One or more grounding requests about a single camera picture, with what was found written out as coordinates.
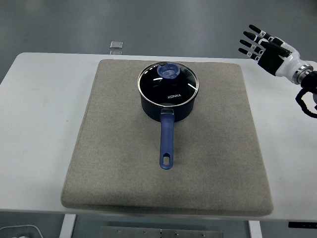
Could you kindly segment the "white and black hand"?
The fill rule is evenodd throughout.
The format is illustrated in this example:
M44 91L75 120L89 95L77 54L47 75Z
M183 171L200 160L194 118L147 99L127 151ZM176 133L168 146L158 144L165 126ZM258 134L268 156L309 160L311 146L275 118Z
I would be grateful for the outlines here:
M308 62L300 59L300 53L294 47L252 24L249 28L252 32L243 32L249 41L241 39L240 43L245 48L238 51L256 61L266 72L300 84L313 71Z

